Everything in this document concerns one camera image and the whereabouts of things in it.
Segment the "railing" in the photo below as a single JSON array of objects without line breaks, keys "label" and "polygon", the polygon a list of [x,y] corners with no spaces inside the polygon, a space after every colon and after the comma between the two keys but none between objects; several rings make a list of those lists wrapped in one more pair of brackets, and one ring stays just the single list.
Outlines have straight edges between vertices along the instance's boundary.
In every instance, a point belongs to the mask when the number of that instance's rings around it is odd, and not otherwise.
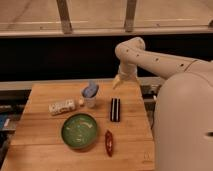
[{"label": "railing", "polygon": [[212,0],[1,0],[0,36],[213,32]]}]

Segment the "red pepper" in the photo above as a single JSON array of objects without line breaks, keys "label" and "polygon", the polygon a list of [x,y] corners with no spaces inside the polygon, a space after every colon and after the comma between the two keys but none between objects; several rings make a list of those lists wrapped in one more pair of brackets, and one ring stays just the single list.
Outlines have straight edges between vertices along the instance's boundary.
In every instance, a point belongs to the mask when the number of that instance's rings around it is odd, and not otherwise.
[{"label": "red pepper", "polygon": [[113,153],[113,136],[112,133],[107,130],[107,132],[105,133],[105,147],[106,147],[106,151],[107,154],[112,157],[112,153]]}]

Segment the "floor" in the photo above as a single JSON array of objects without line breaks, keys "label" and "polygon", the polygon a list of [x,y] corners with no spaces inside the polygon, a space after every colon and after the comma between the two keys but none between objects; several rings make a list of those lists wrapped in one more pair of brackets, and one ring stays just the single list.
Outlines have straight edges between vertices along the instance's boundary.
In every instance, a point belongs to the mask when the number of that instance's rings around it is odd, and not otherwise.
[{"label": "floor", "polygon": [[[73,28],[122,28],[127,0],[67,0]],[[135,27],[208,25],[212,0],[138,0]],[[1,0],[0,30],[58,30],[53,0]]]}]

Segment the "green ceramic bowl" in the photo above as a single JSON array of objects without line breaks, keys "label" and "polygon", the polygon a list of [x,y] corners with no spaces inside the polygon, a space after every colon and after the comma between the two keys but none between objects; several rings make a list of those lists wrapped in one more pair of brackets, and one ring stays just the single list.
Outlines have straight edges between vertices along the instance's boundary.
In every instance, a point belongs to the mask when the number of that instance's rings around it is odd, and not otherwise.
[{"label": "green ceramic bowl", "polygon": [[77,113],[69,117],[62,126],[63,141],[72,149],[90,146],[97,138],[98,126],[93,117]]}]

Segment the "white cup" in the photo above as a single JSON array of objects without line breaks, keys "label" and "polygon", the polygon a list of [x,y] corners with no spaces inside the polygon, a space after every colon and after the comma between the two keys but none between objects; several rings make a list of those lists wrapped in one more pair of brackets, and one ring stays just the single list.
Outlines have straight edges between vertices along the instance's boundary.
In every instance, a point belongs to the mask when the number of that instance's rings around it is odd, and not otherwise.
[{"label": "white cup", "polygon": [[94,97],[84,97],[84,104],[88,108],[93,108],[95,106],[96,96]]}]

